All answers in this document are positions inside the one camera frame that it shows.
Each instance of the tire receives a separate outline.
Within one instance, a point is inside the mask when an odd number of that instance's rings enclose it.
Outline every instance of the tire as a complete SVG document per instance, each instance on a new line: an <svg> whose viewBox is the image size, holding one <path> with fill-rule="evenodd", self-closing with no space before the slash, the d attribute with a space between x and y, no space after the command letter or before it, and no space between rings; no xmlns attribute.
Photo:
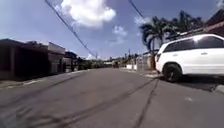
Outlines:
<svg viewBox="0 0 224 128"><path fill-rule="evenodd" d="M167 64L163 69L163 76L168 82L177 82L182 76L181 68L177 64Z"/></svg>

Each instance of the asphalt road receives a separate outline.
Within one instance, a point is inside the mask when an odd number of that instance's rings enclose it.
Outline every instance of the asphalt road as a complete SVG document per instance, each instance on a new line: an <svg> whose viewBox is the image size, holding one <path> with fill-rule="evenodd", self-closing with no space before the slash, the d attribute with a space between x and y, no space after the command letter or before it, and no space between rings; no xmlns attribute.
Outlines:
<svg viewBox="0 0 224 128"><path fill-rule="evenodd" d="M0 128L223 128L224 95L119 69L0 90Z"/></svg>

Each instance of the building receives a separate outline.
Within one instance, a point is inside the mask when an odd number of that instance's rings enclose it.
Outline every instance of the building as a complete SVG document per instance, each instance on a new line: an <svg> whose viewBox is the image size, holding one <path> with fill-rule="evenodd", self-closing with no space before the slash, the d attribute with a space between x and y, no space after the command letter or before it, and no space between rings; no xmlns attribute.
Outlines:
<svg viewBox="0 0 224 128"><path fill-rule="evenodd" d="M203 29L206 33L213 33L224 37L224 9L217 11L206 23Z"/></svg>
<svg viewBox="0 0 224 128"><path fill-rule="evenodd" d="M65 72L72 72L75 69L78 69L77 55L73 52L65 52L63 57L63 70Z"/></svg>
<svg viewBox="0 0 224 128"><path fill-rule="evenodd" d="M39 46L10 39L0 40L0 80L31 79L63 72L64 49L59 50L52 43Z"/></svg>
<svg viewBox="0 0 224 128"><path fill-rule="evenodd" d="M50 61L50 74L58 74L65 72L63 69L63 58L65 56L65 48L49 42L48 59Z"/></svg>

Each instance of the sky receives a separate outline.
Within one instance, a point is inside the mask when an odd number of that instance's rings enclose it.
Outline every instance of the sky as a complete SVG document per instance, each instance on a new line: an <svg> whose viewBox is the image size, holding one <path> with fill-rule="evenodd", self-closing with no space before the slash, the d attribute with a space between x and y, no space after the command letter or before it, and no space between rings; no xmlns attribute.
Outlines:
<svg viewBox="0 0 224 128"><path fill-rule="evenodd" d="M99 58L146 52L140 24L153 16L172 19L180 10L208 20L222 0L133 0L141 19L128 0L48 0ZM88 59L92 55L78 42L45 0L1 0L0 38L53 42Z"/></svg>

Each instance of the white suv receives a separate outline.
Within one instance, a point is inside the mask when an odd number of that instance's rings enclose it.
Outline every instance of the white suv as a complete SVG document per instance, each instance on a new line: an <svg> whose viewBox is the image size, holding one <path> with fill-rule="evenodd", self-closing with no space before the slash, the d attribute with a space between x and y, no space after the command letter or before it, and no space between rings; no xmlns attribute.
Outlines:
<svg viewBox="0 0 224 128"><path fill-rule="evenodd" d="M224 75L224 38L201 34L163 44L156 68L167 81L182 75Z"/></svg>

